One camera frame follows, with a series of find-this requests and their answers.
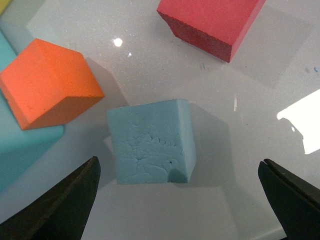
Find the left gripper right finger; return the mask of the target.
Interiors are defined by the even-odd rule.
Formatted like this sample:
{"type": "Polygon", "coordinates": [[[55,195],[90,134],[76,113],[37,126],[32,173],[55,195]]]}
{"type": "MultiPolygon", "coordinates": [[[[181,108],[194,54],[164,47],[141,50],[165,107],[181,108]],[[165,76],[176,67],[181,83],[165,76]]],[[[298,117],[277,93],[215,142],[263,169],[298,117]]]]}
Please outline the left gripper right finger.
{"type": "Polygon", "coordinates": [[[271,159],[258,166],[267,200],[287,240],[320,238],[320,190],[271,159]]]}

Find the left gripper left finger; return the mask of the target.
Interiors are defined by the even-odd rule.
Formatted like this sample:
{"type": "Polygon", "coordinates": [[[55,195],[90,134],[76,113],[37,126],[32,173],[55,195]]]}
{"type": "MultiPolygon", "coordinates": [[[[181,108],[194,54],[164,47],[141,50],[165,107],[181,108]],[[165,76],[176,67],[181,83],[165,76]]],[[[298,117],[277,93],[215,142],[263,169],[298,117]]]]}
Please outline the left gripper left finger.
{"type": "Polygon", "coordinates": [[[80,240],[101,176],[93,156],[30,205],[2,222],[2,240],[80,240]]]}

